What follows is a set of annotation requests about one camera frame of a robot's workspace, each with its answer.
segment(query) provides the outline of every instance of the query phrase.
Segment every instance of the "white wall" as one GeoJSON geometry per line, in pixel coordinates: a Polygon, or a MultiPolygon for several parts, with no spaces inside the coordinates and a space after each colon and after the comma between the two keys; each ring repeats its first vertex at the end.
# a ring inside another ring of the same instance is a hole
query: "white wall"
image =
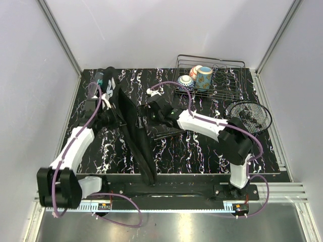
{"type": "Polygon", "coordinates": [[[0,1],[0,240],[19,241],[77,84],[36,1],[0,1]]]}
{"type": "Polygon", "coordinates": [[[292,0],[47,0],[83,69],[174,67],[178,54],[256,68],[292,0]]]}
{"type": "Polygon", "coordinates": [[[323,235],[323,2],[304,1],[261,77],[296,181],[323,235]]]}

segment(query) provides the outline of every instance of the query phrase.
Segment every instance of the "cup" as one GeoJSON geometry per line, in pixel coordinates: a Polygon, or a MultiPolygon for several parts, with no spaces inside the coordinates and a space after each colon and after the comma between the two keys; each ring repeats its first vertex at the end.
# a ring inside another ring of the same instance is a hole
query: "cup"
{"type": "Polygon", "coordinates": [[[202,66],[198,65],[198,66],[193,67],[193,68],[190,70],[190,77],[191,77],[194,81],[196,81],[197,70],[198,70],[199,68],[201,68],[201,67],[202,67],[202,66]]]}
{"type": "Polygon", "coordinates": [[[212,69],[209,67],[200,67],[197,70],[195,87],[209,89],[212,82],[212,69]]]}

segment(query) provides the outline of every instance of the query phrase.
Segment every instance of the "black marble table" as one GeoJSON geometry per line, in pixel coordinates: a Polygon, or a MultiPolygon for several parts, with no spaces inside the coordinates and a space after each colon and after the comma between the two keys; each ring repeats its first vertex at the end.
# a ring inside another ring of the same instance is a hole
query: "black marble table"
{"type": "MultiPolygon", "coordinates": [[[[162,82],[173,81],[175,69],[119,69],[119,79],[123,91],[137,105],[146,103],[145,91],[148,87],[162,82]]],[[[69,120],[64,144],[69,137],[73,124],[85,103],[86,86],[93,81],[96,70],[84,70],[84,78],[75,99],[72,115],[69,120]]],[[[251,74],[247,70],[247,80],[244,83],[244,99],[258,101],[251,74]]],[[[174,87],[164,85],[164,97],[171,103],[187,107],[186,95],[175,94],[174,87]]],[[[192,110],[198,113],[222,118],[224,108],[230,100],[212,100],[209,98],[193,97],[192,110]]],[[[209,137],[185,132],[175,137],[154,141],[152,137],[169,128],[148,127],[151,137],[151,148],[158,173],[229,173],[230,166],[221,154],[217,153],[217,143],[209,137]]],[[[279,173],[279,166],[268,132],[257,137],[263,145],[264,154],[252,162],[250,172],[279,173]]],[[[121,131],[103,129],[86,150],[83,160],[78,167],[78,173],[139,173],[134,164],[130,149],[123,140],[121,131]]]]}

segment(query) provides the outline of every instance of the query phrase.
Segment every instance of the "small bowl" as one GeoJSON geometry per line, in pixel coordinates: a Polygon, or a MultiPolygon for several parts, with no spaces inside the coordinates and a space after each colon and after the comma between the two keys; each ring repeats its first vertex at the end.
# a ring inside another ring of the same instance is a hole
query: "small bowl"
{"type": "Polygon", "coordinates": [[[195,66],[193,67],[191,70],[190,70],[190,77],[196,81],[196,75],[197,75],[197,70],[200,69],[202,66],[198,65],[198,66],[195,66]]]}
{"type": "MultiPolygon", "coordinates": [[[[195,81],[189,75],[180,76],[177,79],[177,83],[183,85],[188,90],[191,90],[191,88],[193,88],[195,86],[195,81]]],[[[184,88],[182,88],[182,87],[178,87],[178,89],[181,91],[185,91],[184,88]]]]}

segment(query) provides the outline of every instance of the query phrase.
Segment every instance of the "wire dish rack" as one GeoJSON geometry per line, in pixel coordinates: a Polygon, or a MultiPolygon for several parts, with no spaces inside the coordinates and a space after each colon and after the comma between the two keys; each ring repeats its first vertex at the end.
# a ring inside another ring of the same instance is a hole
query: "wire dish rack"
{"type": "MultiPolygon", "coordinates": [[[[192,67],[197,65],[212,68],[213,74],[210,88],[190,88],[192,95],[224,101],[237,101],[242,97],[246,81],[244,62],[180,54],[176,61],[176,80],[182,75],[189,75],[192,67]]],[[[175,87],[175,93],[185,94],[186,92],[175,87]]]]}

